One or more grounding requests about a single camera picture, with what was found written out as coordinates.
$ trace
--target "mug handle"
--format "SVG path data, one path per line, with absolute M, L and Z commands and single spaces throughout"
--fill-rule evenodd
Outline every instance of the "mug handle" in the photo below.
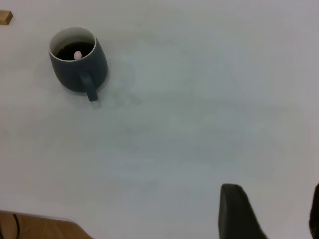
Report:
M 90 74 L 87 71 L 79 69 L 79 75 L 89 101 L 97 101 L 98 94 L 96 93 L 95 85 Z

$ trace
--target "mug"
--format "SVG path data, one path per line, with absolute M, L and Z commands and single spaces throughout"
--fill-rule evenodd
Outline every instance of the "mug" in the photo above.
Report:
M 79 60 L 62 60 L 57 57 L 62 48 L 76 42 L 92 43 L 94 47 Z M 82 27 L 66 28 L 51 39 L 49 55 L 55 75 L 63 86 L 75 92 L 86 92 L 89 101 L 98 99 L 96 90 L 105 81 L 108 66 L 96 36 Z

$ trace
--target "wooden block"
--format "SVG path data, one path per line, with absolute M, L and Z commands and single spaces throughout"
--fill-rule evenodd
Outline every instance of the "wooden block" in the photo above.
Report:
M 9 25 L 12 18 L 11 11 L 0 10 L 0 25 Z

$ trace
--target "mug rim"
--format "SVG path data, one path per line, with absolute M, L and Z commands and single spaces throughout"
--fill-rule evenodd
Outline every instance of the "mug rim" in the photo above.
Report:
M 64 31 L 64 30 L 74 29 L 74 28 L 84 29 L 84 30 L 88 31 L 90 34 L 92 34 L 92 36 L 94 37 L 94 47 L 93 47 L 93 49 L 90 51 L 89 54 L 87 54 L 85 57 L 82 57 L 80 60 L 62 60 L 62 59 L 60 59 L 60 58 L 57 58 L 57 57 L 51 52 L 51 49 L 50 49 L 52 40 L 54 39 L 54 37 L 55 37 L 58 33 L 62 32 L 62 31 Z M 54 34 L 54 36 L 53 36 L 53 37 L 51 38 L 51 40 L 50 40 L 48 50 L 49 50 L 49 54 L 50 54 L 51 56 L 53 56 L 55 59 L 59 60 L 59 61 L 64 61 L 64 62 L 81 61 L 82 59 L 85 59 L 86 57 L 88 57 L 89 55 L 91 55 L 91 53 L 94 51 L 94 49 L 95 49 L 95 47 L 96 47 L 96 41 L 97 41 L 96 36 L 95 36 L 92 32 L 90 32 L 88 29 L 86 29 L 85 27 L 71 26 L 71 27 L 63 28 L 63 29 L 59 30 L 57 33 Z

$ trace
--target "white table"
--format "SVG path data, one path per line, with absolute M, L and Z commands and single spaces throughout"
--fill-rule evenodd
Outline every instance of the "white table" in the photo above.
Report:
M 219 190 L 247 192 L 270 239 L 311 238 L 319 182 L 314 0 L 2 0 L 0 210 L 95 239 L 217 239 Z M 100 105 L 64 89 L 47 47 L 96 34 Z

